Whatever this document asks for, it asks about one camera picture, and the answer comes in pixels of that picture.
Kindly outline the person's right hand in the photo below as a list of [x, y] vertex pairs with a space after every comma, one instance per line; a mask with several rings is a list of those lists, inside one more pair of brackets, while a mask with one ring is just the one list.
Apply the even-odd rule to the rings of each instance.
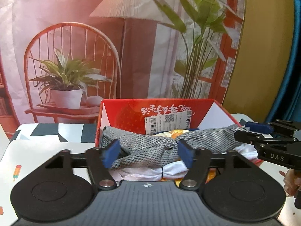
[[301, 185], [300, 171], [289, 169], [286, 173], [279, 171], [279, 174], [284, 177], [284, 190], [287, 197], [295, 196]]

